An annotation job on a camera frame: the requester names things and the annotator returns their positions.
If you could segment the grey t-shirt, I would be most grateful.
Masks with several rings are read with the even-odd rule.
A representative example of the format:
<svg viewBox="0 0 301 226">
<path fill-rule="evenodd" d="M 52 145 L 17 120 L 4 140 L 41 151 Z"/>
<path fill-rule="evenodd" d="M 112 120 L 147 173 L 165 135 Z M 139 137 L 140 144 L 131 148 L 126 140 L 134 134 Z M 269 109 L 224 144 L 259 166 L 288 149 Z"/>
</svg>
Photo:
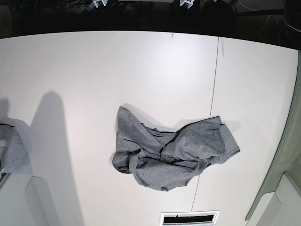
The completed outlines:
<svg viewBox="0 0 301 226">
<path fill-rule="evenodd" d="M 240 152 L 220 117 L 190 123 L 177 132 L 161 132 L 120 107 L 113 167 L 132 174 L 138 184 L 158 191 L 186 186 L 206 168 Z"/>
</svg>

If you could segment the white vent grille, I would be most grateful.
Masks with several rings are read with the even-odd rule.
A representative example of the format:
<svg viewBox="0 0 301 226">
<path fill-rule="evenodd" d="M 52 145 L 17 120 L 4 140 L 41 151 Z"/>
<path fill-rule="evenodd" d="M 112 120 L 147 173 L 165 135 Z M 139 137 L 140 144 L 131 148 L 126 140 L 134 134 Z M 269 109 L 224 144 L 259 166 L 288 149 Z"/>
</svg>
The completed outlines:
<svg viewBox="0 0 301 226">
<path fill-rule="evenodd" d="M 200 212 L 161 213 L 161 226 L 214 226 L 220 214 L 219 210 Z"/>
</svg>

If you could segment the grey cloth pile at left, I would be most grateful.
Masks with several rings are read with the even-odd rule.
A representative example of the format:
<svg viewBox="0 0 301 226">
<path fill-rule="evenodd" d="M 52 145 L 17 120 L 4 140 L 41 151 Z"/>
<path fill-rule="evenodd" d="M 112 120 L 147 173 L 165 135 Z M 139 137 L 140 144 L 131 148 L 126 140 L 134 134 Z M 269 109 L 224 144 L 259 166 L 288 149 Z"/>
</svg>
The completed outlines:
<svg viewBox="0 0 301 226">
<path fill-rule="evenodd" d="M 0 174 L 31 174 L 30 158 L 15 127 L 0 125 Z"/>
</svg>

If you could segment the white bin at left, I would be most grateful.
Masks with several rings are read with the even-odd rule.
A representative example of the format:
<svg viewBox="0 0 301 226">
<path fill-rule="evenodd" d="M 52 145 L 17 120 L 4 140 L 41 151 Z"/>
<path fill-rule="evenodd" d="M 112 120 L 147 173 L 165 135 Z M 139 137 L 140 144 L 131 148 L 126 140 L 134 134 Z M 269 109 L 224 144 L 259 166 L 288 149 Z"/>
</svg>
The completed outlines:
<svg viewBox="0 0 301 226">
<path fill-rule="evenodd" d="M 44 208 L 35 192 L 25 192 L 32 176 L 9 174 L 0 184 L 2 226 L 48 226 Z"/>
</svg>

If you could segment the white bin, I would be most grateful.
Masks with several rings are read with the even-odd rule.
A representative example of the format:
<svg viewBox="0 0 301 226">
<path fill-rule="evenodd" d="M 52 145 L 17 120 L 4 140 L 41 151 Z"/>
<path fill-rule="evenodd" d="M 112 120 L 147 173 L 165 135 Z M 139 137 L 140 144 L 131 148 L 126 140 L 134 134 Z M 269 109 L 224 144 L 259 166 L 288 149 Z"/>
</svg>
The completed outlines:
<svg viewBox="0 0 301 226">
<path fill-rule="evenodd" d="M 48 226 L 44 208 L 35 192 L 25 192 L 32 176 L 9 174 L 0 184 L 2 226 Z"/>
<path fill-rule="evenodd" d="M 258 205 L 255 226 L 299 226 L 301 224 L 301 191 L 289 176 L 283 174 L 269 202 Z"/>
</svg>

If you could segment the white bin at right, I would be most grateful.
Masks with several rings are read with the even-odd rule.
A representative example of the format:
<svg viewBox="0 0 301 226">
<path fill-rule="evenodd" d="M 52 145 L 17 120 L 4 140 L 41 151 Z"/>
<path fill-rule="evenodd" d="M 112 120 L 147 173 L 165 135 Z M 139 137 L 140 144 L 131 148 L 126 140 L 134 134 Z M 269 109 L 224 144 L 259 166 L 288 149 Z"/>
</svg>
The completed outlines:
<svg viewBox="0 0 301 226">
<path fill-rule="evenodd" d="M 283 174 L 269 202 L 258 205 L 255 226 L 299 226 L 301 224 L 301 191 L 289 176 Z"/>
</svg>

